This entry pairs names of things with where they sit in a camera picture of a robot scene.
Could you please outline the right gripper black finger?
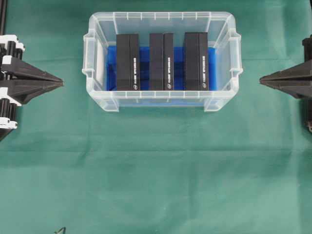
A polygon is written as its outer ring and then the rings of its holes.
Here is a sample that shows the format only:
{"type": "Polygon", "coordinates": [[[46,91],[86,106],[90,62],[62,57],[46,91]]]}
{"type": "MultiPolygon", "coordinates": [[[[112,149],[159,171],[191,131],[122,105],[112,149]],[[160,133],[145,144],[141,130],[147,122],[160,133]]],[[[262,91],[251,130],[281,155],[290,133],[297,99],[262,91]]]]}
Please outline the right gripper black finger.
{"type": "Polygon", "coordinates": [[[276,85],[268,85],[265,86],[270,87],[272,89],[279,90],[283,93],[289,94],[294,98],[311,98],[312,97],[312,86],[311,85],[299,85],[299,86],[276,86],[276,85]]]}
{"type": "Polygon", "coordinates": [[[283,71],[277,71],[260,78],[260,83],[267,81],[300,81],[312,79],[312,64],[301,63],[283,71]]]}

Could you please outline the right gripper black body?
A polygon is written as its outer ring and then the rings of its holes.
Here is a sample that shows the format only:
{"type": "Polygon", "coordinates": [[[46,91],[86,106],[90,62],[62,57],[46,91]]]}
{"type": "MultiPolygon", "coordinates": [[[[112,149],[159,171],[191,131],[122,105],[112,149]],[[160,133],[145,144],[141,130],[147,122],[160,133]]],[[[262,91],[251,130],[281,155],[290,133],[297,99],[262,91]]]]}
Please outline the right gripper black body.
{"type": "MultiPolygon", "coordinates": [[[[307,62],[312,59],[312,36],[305,38],[302,41],[304,46],[304,61],[307,62]]],[[[304,111],[305,111],[305,125],[307,126],[309,132],[312,132],[312,98],[306,98],[304,101],[304,111]]]]}

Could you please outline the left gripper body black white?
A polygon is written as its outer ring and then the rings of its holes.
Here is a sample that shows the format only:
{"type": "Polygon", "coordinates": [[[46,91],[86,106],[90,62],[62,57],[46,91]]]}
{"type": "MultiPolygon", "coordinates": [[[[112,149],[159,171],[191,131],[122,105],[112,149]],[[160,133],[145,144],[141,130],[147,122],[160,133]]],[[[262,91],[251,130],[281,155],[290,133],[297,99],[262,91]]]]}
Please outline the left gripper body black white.
{"type": "MultiPolygon", "coordinates": [[[[0,37],[0,64],[2,65],[2,59],[4,56],[5,64],[10,62],[10,57],[16,57],[22,59],[22,54],[25,48],[23,43],[20,43],[16,35],[4,35],[0,37]]],[[[17,122],[16,110],[17,107],[22,104],[8,95],[8,87],[4,84],[0,85],[0,128],[1,129],[16,129],[17,122]]]]}

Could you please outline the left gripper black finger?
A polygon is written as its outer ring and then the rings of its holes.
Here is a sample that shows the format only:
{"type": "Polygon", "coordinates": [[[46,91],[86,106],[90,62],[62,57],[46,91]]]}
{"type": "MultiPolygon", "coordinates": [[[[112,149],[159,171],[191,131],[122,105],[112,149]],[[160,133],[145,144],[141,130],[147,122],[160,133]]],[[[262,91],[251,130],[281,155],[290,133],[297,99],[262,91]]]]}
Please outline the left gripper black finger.
{"type": "Polygon", "coordinates": [[[62,86],[63,82],[14,82],[8,85],[8,96],[25,105],[30,100],[62,86]]]}
{"type": "Polygon", "coordinates": [[[19,79],[34,79],[44,81],[63,82],[62,79],[38,69],[19,59],[12,59],[10,63],[2,64],[2,71],[13,75],[19,79]]]}

